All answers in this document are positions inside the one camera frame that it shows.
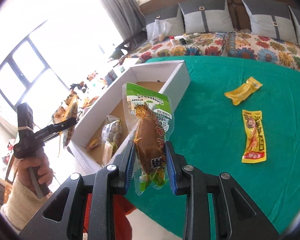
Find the person left hand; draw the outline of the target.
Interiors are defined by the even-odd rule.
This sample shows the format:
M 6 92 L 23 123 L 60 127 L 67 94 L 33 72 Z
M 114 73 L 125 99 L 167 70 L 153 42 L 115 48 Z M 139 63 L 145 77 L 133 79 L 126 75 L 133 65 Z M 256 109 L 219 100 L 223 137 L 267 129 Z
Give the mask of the person left hand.
M 53 170 L 49 166 L 49 160 L 44 153 L 43 148 L 40 148 L 37 151 L 36 156 L 21 159 L 18 164 L 19 181 L 36 194 L 36 189 L 29 174 L 30 167 L 33 168 L 36 173 L 35 178 L 37 179 L 38 184 L 46 184 L 48 186 L 52 183 Z

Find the cream sleeve forearm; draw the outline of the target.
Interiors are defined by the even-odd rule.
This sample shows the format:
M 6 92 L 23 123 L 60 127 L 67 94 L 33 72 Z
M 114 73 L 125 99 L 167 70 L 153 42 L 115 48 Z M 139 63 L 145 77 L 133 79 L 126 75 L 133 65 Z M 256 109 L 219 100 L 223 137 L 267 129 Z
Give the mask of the cream sleeve forearm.
M 18 234 L 47 202 L 51 194 L 39 199 L 16 177 L 8 201 L 0 208 L 0 214 Z

